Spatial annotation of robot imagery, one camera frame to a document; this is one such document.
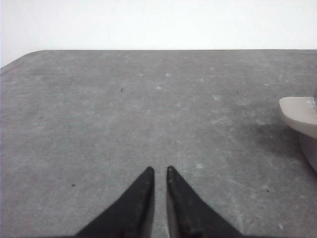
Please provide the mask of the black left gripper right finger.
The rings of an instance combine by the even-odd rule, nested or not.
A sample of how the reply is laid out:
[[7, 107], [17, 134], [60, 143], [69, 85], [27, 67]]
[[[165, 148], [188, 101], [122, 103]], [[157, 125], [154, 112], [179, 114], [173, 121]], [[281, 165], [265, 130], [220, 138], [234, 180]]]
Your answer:
[[166, 172], [166, 211], [171, 238], [243, 236], [209, 207], [173, 166], [169, 166]]

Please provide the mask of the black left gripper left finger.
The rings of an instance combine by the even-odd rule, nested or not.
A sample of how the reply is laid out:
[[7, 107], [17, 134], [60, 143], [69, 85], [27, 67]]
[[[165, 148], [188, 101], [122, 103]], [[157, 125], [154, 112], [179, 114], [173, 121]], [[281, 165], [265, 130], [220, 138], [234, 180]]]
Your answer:
[[150, 238], [155, 209], [155, 171], [147, 167], [125, 192], [76, 238]]

